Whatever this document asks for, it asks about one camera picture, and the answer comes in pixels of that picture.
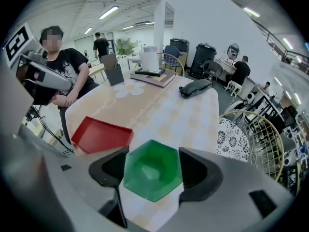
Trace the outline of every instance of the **railing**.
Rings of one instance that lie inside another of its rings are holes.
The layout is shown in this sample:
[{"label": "railing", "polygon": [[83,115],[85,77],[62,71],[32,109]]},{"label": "railing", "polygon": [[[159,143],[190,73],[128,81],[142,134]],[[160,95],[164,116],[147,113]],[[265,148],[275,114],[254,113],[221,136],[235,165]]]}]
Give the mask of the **railing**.
[{"label": "railing", "polygon": [[255,22],[256,26],[261,30],[262,35],[265,37],[268,46],[271,51],[284,63],[288,63],[291,66],[301,70],[305,74],[309,75],[309,58],[299,54],[297,52],[288,51],[284,44],[282,44],[275,35],[269,32],[258,22]]}]

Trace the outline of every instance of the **black telephone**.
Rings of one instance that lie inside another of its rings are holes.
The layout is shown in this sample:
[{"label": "black telephone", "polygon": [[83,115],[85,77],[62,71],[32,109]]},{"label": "black telephone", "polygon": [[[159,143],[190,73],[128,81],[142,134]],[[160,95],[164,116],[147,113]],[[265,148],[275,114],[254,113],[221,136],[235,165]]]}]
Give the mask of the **black telephone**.
[{"label": "black telephone", "polygon": [[197,81],[193,81],[184,87],[179,87],[179,92],[182,97],[188,99],[201,93],[204,93],[210,88],[211,88],[211,82],[209,80],[200,79]]}]

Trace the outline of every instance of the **black t-shirt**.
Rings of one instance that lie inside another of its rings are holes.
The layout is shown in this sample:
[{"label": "black t-shirt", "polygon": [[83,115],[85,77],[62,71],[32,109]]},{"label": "black t-shirt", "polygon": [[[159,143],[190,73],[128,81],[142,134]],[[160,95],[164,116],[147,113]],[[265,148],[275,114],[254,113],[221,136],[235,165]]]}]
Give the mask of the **black t-shirt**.
[{"label": "black t-shirt", "polygon": [[[70,79],[75,85],[79,70],[78,67],[82,63],[87,63],[88,59],[79,51],[69,48],[61,50],[58,57],[54,61],[48,61],[47,67],[53,69],[58,74]],[[86,84],[92,83],[93,79],[88,77]],[[67,95],[68,91],[60,91],[60,94]]]},{"label": "black t-shirt", "polygon": [[235,73],[232,75],[231,80],[237,82],[239,85],[242,85],[246,76],[250,75],[250,68],[249,66],[242,61],[238,61],[234,64],[236,67]]},{"label": "black t-shirt", "polygon": [[108,55],[108,49],[107,47],[109,46],[110,44],[108,43],[107,39],[105,38],[99,38],[99,39],[96,39],[94,42],[93,42],[93,50],[98,50],[98,56],[101,57],[101,56],[105,56],[105,55]]}]

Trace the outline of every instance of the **pen holder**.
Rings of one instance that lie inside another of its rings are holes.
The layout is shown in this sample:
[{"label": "pen holder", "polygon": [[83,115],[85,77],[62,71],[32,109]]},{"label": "pen holder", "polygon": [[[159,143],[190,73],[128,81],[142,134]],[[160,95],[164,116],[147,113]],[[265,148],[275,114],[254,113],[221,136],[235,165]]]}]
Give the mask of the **pen holder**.
[{"label": "pen holder", "polygon": [[114,69],[105,68],[104,71],[111,86],[124,82],[124,76],[122,75],[120,64],[117,64]]}]

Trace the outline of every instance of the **patterned cushion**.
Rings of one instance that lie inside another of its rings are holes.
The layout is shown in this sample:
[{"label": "patterned cushion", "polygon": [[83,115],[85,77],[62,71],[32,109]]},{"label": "patterned cushion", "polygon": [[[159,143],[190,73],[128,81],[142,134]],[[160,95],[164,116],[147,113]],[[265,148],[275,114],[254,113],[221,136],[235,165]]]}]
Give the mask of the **patterned cushion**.
[{"label": "patterned cushion", "polygon": [[218,131],[216,154],[247,162],[249,143],[241,129],[230,120],[219,118]]}]

